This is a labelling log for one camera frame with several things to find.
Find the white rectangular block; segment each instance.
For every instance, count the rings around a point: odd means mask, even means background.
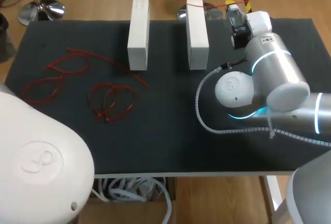
[[[190,70],[205,70],[208,63],[209,42],[202,0],[186,1],[186,34]]]
[[[128,40],[130,70],[147,70],[148,39],[148,0],[133,0]]]

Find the red cable tie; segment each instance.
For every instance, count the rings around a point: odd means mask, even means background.
[[[110,94],[110,93],[112,93],[114,90],[117,90],[117,89],[128,89],[128,90],[130,90],[131,92],[132,92],[132,95],[133,95],[133,101],[135,102],[135,100],[136,100],[136,95],[135,95],[135,92],[134,92],[134,90],[130,87],[130,86],[128,86],[128,85],[117,85],[117,86],[114,86],[114,87],[112,87],[106,94],[105,94],[105,96],[104,96],[104,100],[103,100],[103,104],[105,104],[105,99],[106,99],[106,97]],[[123,112],[121,112],[121,113],[119,113],[119,114],[117,114],[117,115],[115,115],[114,117],[111,117],[111,118],[108,118],[107,117],[107,113],[105,113],[105,117],[106,117],[106,122],[111,122],[111,121],[114,121],[114,120],[116,120],[116,119],[118,119],[118,118],[121,118],[122,116],[124,116],[126,113],[128,113],[128,112],[130,112],[131,110],[132,110],[132,108],[133,108],[133,103],[126,109],[126,110],[124,110]]]
[[[76,57],[76,56],[84,57],[84,58],[87,59],[87,64],[86,64],[86,66],[83,69],[78,70],[78,71],[65,71],[65,70],[61,70],[61,69],[58,69],[58,68],[54,67],[54,65],[56,65],[57,63],[59,63],[59,62],[61,62],[63,60],[66,60],[68,58]],[[58,72],[61,72],[63,74],[79,74],[79,73],[83,73],[84,71],[86,71],[88,69],[89,65],[90,65],[89,58],[85,54],[82,54],[82,53],[72,53],[72,54],[67,54],[64,57],[61,57],[61,58],[55,60],[49,66],[47,66],[46,69],[50,69],[51,68],[51,69],[54,69],[54,70],[56,70]]]
[[[40,84],[40,83],[47,82],[47,81],[58,81],[58,85],[57,85],[56,89],[55,89],[55,90],[54,90],[54,91],[53,91],[48,97],[46,97],[46,98],[44,98],[44,99],[41,99],[41,100],[37,100],[37,101],[36,101],[36,100],[24,99],[25,102],[27,102],[27,103],[35,103],[35,104],[38,104],[38,103],[45,103],[45,102],[51,100],[51,99],[56,95],[56,93],[59,91],[59,89],[60,89],[60,86],[61,86],[61,84],[62,84],[62,76],[59,76],[58,78],[43,78],[43,79],[39,79],[39,80],[37,80],[37,81],[34,81],[34,82],[28,84],[28,85],[25,87],[25,89],[24,89],[22,95],[25,96],[26,93],[27,93],[27,92],[28,92],[33,86],[35,86],[35,85],[37,85],[37,84]]]
[[[77,50],[77,49],[74,49],[74,48],[70,48],[68,47],[67,48],[68,51],[72,51],[72,52],[79,52],[79,53],[85,53],[85,54],[88,54],[88,55],[91,55],[91,56],[94,56],[94,57],[98,57],[98,58],[101,58],[103,60],[106,60],[108,61],[109,63],[119,67],[121,70],[125,71],[126,73],[130,74],[131,76],[133,76],[135,79],[137,79],[140,83],[142,83],[146,88],[149,88],[149,85],[144,82],[140,77],[138,77],[137,75],[135,75],[134,73],[132,73],[130,70],[128,70],[127,68],[125,68],[123,65],[121,65],[120,63],[117,63],[115,62],[114,60],[110,59],[110,58],[107,58],[107,57],[104,57],[104,56],[101,56],[101,55],[98,55],[98,54],[95,54],[93,52],[88,52],[88,51],[80,51],[80,50]]]

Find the wooden floor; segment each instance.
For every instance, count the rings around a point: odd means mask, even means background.
[[[19,45],[26,27],[17,21],[19,9],[31,0],[0,9],[10,23],[9,33]],[[129,20],[132,0],[59,0],[65,4],[65,19]],[[225,0],[205,0],[215,5]],[[176,19],[185,0],[149,0],[152,20]],[[268,11],[274,18],[312,18],[331,52],[331,0],[250,0],[253,11]],[[11,62],[0,65],[4,82]],[[278,177],[282,194],[288,177]],[[90,223],[161,223],[166,213],[164,202],[103,204],[90,202],[79,218],[79,224]],[[258,177],[178,178],[177,199],[173,202],[171,224],[191,223],[268,223]]]

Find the red wire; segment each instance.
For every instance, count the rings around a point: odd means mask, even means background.
[[[131,92],[132,92],[132,95],[133,95],[133,101],[135,102],[135,100],[136,100],[136,95],[135,95],[135,93],[134,93],[134,90],[130,87],[130,86],[128,86],[128,85],[117,85],[117,86],[114,86],[114,87],[112,87],[106,94],[105,94],[105,96],[104,96],[104,100],[103,100],[103,107],[104,107],[104,104],[105,104],[105,102],[106,102],[106,97],[109,95],[109,94],[111,94],[114,90],[117,90],[117,89],[128,89],[128,90],[130,90]],[[133,103],[126,109],[126,110],[124,110],[123,112],[121,112],[121,113],[119,113],[119,114],[117,114],[117,115],[115,115],[114,117],[111,117],[111,118],[109,118],[109,117],[107,117],[106,116],[106,112],[105,112],[105,117],[106,117],[106,122],[111,122],[111,121],[114,121],[114,120],[116,120],[116,119],[118,119],[118,118],[121,118],[122,116],[124,116],[126,113],[128,113],[128,112],[130,112],[131,110],[132,110],[132,108],[133,108]]]
[[[58,81],[58,85],[56,87],[56,89],[51,93],[50,96],[44,98],[44,99],[41,99],[41,100],[29,100],[29,99],[24,99],[27,103],[35,103],[35,104],[38,104],[38,103],[45,103],[49,100],[51,100],[55,95],[56,93],[59,91],[60,89],[60,86],[62,84],[62,76],[59,76],[58,78],[43,78],[43,79],[40,79],[40,80],[37,80],[37,81],[34,81],[30,84],[28,84],[24,91],[23,91],[23,97],[26,95],[26,93],[30,90],[31,87],[37,85],[37,84],[40,84],[40,83],[45,83],[47,81]]]
[[[35,85],[37,84],[40,84],[40,83],[45,83],[47,81],[54,81],[54,80],[58,80],[58,85],[56,87],[56,89],[51,93],[50,96],[42,99],[42,100],[29,100],[29,99],[25,99],[25,101],[27,103],[35,103],[35,104],[38,104],[38,103],[44,103],[44,102],[47,102],[49,101],[50,99],[52,99],[56,93],[59,91],[60,87],[61,87],[61,84],[62,84],[62,81],[63,81],[63,75],[65,74],[79,74],[79,73],[83,73],[85,72],[88,67],[90,66],[90,59],[86,56],[86,55],[92,55],[94,57],[98,57],[98,58],[101,58],[107,62],[110,62],[112,63],[113,65],[119,67],[121,70],[127,72],[128,74],[132,75],[134,78],[136,78],[140,83],[142,83],[144,86],[146,86],[147,88],[149,88],[148,84],[145,83],[141,78],[139,78],[138,76],[136,76],[135,74],[133,74],[130,70],[128,70],[127,68],[125,68],[123,65],[115,62],[114,60],[110,59],[110,58],[107,58],[107,57],[103,57],[101,55],[98,55],[98,54],[95,54],[95,53],[92,53],[92,52],[87,52],[87,51],[79,51],[79,50],[76,50],[74,48],[68,48],[67,50],[69,51],[76,51],[78,53],[72,53],[72,54],[68,54],[64,57],[61,57],[59,59],[57,59],[56,61],[52,62],[46,69],[54,69],[58,72],[61,72],[62,75],[58,78],[44,78],[44,79],[40,79],[40,80],[37,80],[37,81],[34,81],[30,84],[28,84],[24,91],[23,91],[23,97],[26,96],[26,93]],[[55,67],[55,65],[63,60],[66,60],[68,58],[73,58],[75,56],[80,56],[80,57],[84,57],[87,59],[87,64],[86,66],[81,69],[81,70],[78,70],[78,71],[65,71],[65,70],[61,70],[57,67]],[[106,92],[104,98],[103,98],[103,106],[102,106],[102,112],[99,112],[97,108],[94,108],[91,104],[91,97],[92,97],[92,93],[95,92],[97,89],[101,88],[101,87],[110,87],[110,89]],[[135,92],[134,90],[128,86],[128,85],[113,85],[112,83],[99,83],[99,84],[96,84],[92,87],[92,89],[90,90],[90,92],[88,93],[88,96],[87,96],[87,101],[90,102],[91,104],[91,108],[92,110],[97,114],[97,117],[96,119],[100,118],[100,117],[105,117],[106,118],[106,122],[110,122],[110,121],[113,121],[113,120],[116,120],[120,117],[122,117],[123,115],[125,115],[126,113],[128,113],[129,111],[131,111],[132,107],[133,107],[133,104],[131,104],[126,110],[124,110],[123,112],[113,116],[113,117],[108,117],[107,114],[110,112],[110,110],[114,107],[115,105],[115,101],[109,106],[106,108],[105,106],[105,103],[106,103],[106,98],[113,92],[115,91],[116,92],[116,97],[118,96],[118,90],[119,89],[128,89],[132,92],[132,95],[133,95],[133,99],[135,100],[136,99],[136,95],[135,95]]]
[[[91,56],[94,56],[94,57],[98,57],[98,58],[101,58],[103,60],[106,60],[108,61],[109,63],[117,66],[118,68],[120,68],[121,70],[125,71],[126,73],[130,74],[131,76],[133,76],[135,79],[137,79],[141,84],[143,84],[146,88],[149,88],[149,85],[147,83],[145,83],[140,77],[138,77],[137,75],[135,75],[134,73],[132,73],[130,70],[128,70],[127,68],[125,68],[123,65],[115,62],[114,60],[110,59],[110,58],[107,58],[107,57],[104,57],[104,56],[101,56],[101,55],[98,55],[98,54],[95,54],[93,52],[88,52],[88,51],[80,51],[80,50],[77,50],[77,49],[74,49],[74,48],[70,48],[68,47],[67,48],[68,51],[72,51],[72,52],[79,52],[79,53],[85,53],[85,54],[88,54],[88,55],[91,55]]]
[[[200,8],[221,8],[221,7],[225,7],[226,4],[222,4],[222,5],[216,5],[216,6],[199,6],[199,5],[195,5],[195,4],[190,4],[187,3],[186,1],[183,0],[174,0],[175,2],[179,2],[182,4],[187,4],[189,6],[193,6],[193,7],[200,7]],[[247,3],[248,1],[240,1],[240,2],[234,2],[233,4],[241,4],[241,3]]]
[[[66,60],[68,58],[73,58],[73,57],[79,57],[79,56],[80,57],[84,57],[87,60],[86,66],[83,69],[81,69],[81,70],[78,70],[78,71],[65,71],[65,70],[61,70],[61,69],[58,69],[58,68],[54,67],[54,65],[56,65],[57,63],[59,63],[59,62],[61,62],[63,60]],[[64,57],[61,57],[61,58],[55,60],[49,66],[47,66],[46,69],[54,69],[54,70],[56,70],[58,72],[61,72],[62,74],[79,74],[79,73],[85,72],[88,69],[89,65],[90,65],[89,58],[85,54],[82,54],[82,53],[71,53],[71,54],[65,55]]]
[[[91,90],[89,91],[88,96],[87,96],[87,101],[90,102],[90,104],[91,104],[92,93],[95,92],[97,89],[99,89],[99,88],[101,88],[101,87],[111,87],[111,88],[113,88],[114,85],[113,85],[112,83],[99,83],[99,84],[94,85],[94,86],[91,88]],[[94,108],[94,107],[92,106],[92,104],[91,104],[91,108],[92,108],[92,110],[97,114],[96,119],[99,119],[99,118],[105,116],[105,115],[109,112],[109,110],[110,110],[114,105],[115,105],[115,101],[114,101],[114,102],[113,102],[108,108],[106,108],[106,109],[103,108],[103,111],[102,111],[102,112],[99,112],[99,111],[97,110],[97,108]]]

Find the black table surface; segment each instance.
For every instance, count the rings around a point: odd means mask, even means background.
[[[331,93],[330,57],[313,22],[274,19],[272,24],[273,32],[283,39],[311,91]],[[21,97],[26,84],[59,76],[56,71],[44,69],[68,54],[67,47],[110,57],[128,67],[129,25],[129,21],[32,23],[6,85]],[[86,73],[65,76],[54,99],[32,106],[83,138],[92,153],[96,174],[292,171],[325,153],[326,147],[279,134],[269,139],[268,132],[215,135],[203,129],[194,110],[199,82],[220,64],[244,57],[243,49],[233,50],[226,21],[208,21],[207,31],[210,48],[206,71],[188,69],[184,22],[151,21],[148,70],[135,72],[149,84],[149,89],[113,65],[91,57]],[[59,67],[77,69],[85,63],[82,60],[68,60]],[[235,70],[249,73],[249,64]],[[206,82],[201,91],[201,116],[215,129],[242,127],[216,100],[214,87],[219,77]],[[104,82],[130,85],[137,93],[132,112],[110,123],[96,121],[87,102],[89,90]],[[52,83],[40,85],[29,93],[29,98],[43,97],[54,88]],[[330,136],[297,134],[330,140]]]

